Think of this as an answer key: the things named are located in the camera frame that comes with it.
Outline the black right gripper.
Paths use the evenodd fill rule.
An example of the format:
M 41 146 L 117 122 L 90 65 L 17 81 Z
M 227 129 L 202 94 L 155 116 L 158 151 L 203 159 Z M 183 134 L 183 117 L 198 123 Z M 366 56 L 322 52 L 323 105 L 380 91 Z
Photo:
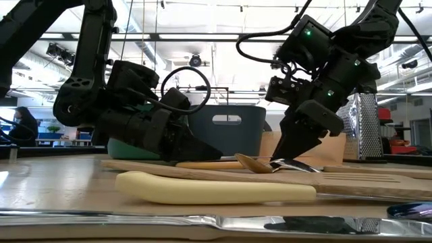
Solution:
M 300 90 L 293 115 L 279 123 L 281 138 L 272 159 L 295 159 L 321 144 L 318 137 L 337 136 L 344 128 L 336 115 L 359 86 L 380 77 L 378 67 L 357 54 L 334 50 L 317 77 Z

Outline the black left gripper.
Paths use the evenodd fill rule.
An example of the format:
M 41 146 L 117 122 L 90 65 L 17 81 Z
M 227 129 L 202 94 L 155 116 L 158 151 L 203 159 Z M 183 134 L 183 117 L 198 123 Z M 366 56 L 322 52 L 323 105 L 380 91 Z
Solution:
M 159 75 L 152 69 L 132 62 L 115 62 L 104 90 L 102 112 L 97 119 L 97 132 L 109 142 L 110 137 L 144 149 L 144 138 L 151 124 L 150 111 L 131 111 L 125 107 L 146 104 L 146 98 L 158 100 L 152 91 L 159 83 Z M 113 125 L 121 125 L 123 137 L 114 132 Z M 169 133 L 172 161 L 218 160 L 223 153 L 195 137 L 187 126 L 175 127 Z

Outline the slim steel table knife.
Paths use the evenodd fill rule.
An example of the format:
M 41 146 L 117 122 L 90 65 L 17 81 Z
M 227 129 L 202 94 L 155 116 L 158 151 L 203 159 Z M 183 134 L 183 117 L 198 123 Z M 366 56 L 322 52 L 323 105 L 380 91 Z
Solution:
M 296 171 L 303 171 L 308 173 L 321 173 L 320 170 L 307 165 L 306 163 L 297 161 L 297 160 L 289 160 L 289 159 L 276 159 L 270 161 L 269 165 L 273 168 L 273 172 L 282 169 L 291 169 Z

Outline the yellow-handled knife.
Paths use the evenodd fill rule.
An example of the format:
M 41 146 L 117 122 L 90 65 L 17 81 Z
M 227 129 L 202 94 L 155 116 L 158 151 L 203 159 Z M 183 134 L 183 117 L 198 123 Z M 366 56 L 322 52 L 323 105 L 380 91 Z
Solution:
M 115 189 L 152 203 L 167 205 L 226 205 L 314 201 L 312 186 L 266 182 L 218 182 L 164 178 L 141 171 L 117 175 Z

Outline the large wooden slotted spatula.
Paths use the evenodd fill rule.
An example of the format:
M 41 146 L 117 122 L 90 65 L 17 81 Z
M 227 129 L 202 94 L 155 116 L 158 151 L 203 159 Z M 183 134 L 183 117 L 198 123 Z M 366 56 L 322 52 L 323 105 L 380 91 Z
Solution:
M 312 186 L 318 193 L 348 196 L 369 196 L 401 200 L 432 200 L 432 185 L 401 175 L 367 173 L 307 173 L 288 171 L 277 173 L 226 172 L 206 169 L 186 169 L 167 165 L 106 159 L 103 167 L 123 171 L 143 171 L 156 176 L 191 180 L 226 182 L 272 182 Z

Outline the white plastic knife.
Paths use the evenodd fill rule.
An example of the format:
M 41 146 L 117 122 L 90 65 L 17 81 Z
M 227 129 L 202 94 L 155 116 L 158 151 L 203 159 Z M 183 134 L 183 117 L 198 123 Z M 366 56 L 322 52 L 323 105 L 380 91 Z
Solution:
M 432 223 L 373 217 L 222 217 L 0 210 L 0 240 L 86 238 L 432 241 Z

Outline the iridescent blue spoon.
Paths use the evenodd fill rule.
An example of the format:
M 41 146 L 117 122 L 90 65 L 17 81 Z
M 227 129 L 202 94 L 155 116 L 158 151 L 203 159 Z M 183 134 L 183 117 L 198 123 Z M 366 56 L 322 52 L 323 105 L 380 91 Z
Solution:
M 413 202 L 392 205 L 387 208 L 391 219 L 406 219 L 432 223 L 432 202 Z

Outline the orange wooden board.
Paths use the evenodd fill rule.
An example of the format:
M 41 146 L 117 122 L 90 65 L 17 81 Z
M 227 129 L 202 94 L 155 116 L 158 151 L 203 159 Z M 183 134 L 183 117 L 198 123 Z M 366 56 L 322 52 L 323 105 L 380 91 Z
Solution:
M 270 157 L 279 142 L 281 132 L 263 132 L 260 147 L 260 157 Z M 341 165 L 344 157 L 346 135 L 326 136 L 320 139 L 321 144 L 296 157 L 295 160 L 310 166 Z

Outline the blue-grey plastic bin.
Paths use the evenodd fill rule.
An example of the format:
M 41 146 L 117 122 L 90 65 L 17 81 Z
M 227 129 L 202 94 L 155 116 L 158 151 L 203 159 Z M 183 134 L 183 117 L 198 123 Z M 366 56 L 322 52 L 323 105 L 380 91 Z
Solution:
M 188 116 L 195 137 L 221 151 L 257 156 L 261 147 L 266 110 L 252 105 L 205 105 Z

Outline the green plastic bin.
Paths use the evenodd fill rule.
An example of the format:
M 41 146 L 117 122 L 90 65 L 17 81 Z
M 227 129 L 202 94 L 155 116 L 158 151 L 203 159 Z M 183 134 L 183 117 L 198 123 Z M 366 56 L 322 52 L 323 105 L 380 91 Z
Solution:
M 146 103 L 143 105 L 137 105 L 132 107 L 125 107 L 128 111 L 131 111 L 132 114 L 135 113 L 135 111 L 141 112 L 141 111 L 150 111 L 151 108 L 153 108 L 153 105 L 150 103 Z M 121 128 L 122 125 L 113 125 L 111 128 L 114 132 L 120 133 L 120 137 L 123 137 L 123 129 Z M 157 154 L 154 154 L 150 151 L 146 151 L 142 148 L 138 148 L 135 146 L 131 146 L 122 140 L 119 140 L 116 138 L 117 135 L 115 135 L 114 138 L 109 139 L 109 142 L 107 143 L 107 152 L 108 155 L 112 159 L 123 159 L 123 160 L 144 160 L 144 161 L 158 161 L 160 157 Z

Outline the wooden black box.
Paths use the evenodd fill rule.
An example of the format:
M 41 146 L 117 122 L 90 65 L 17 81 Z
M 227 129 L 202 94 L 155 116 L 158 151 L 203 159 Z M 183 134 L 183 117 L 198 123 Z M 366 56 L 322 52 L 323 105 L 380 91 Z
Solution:
M 344 121 L 345 159 L 365 160 L 382 157 L 381 128 L 375 94 L 354 93 L 337 115 Z

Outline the red storage bins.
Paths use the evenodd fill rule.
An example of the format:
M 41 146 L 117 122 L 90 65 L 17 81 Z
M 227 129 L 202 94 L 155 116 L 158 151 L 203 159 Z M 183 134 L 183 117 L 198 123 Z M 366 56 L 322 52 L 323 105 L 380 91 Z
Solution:
M 404 137 L 404 132 L 409 131 L 410 128 L 394 122 L 388 108 L 379 107 L 378 118 L 384 154 L 403 155 L 416 151 L 416 148 Z

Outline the overhead bar with light strips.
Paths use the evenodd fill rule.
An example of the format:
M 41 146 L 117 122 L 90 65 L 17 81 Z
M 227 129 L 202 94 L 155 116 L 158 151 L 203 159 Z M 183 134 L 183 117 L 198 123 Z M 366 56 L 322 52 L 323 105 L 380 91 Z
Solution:
M 236 42 L 241 36 L 245 34 L 211 34 L 211 33 L 121 33 L 112 34 L 113 41 L 163 41 L 163 42 Z M 73 32 L 48 32 L 44 33 L 40 40 L 44 41 L 77 41 L 79 39 L 79 33 Z M 259 36 L 252 37 L 246 41 L 258 42 L 258 43 L 282 43 L 289 37 L 289 34 L 277 35 L 277 36 Z M 426 43 L 432 44 L 432 36 L 422 36 Z M 419 40 L 415 36 L 396 36 L 394 38 L 396 44 L 411 44 L 419 43 Z

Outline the black ceiling spotlight cluster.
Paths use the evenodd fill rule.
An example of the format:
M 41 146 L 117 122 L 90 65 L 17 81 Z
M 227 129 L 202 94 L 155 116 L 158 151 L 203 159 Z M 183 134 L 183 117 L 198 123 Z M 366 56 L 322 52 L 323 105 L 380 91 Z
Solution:
M 74 65 L 76 55 L 56 43 L 49 43 L 46 54 L 53 59 L 62 61 L 66 66 Z

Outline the person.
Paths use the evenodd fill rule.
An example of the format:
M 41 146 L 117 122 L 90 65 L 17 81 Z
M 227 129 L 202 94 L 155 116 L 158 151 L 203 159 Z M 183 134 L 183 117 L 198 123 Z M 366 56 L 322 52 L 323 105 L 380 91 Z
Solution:
M 15 108 L 14 117 L 18 120 L 9 135 L 16 139 L 16 144 L 21 147 L 35 147 L 38 137 L 38 124 L 27 107 Z

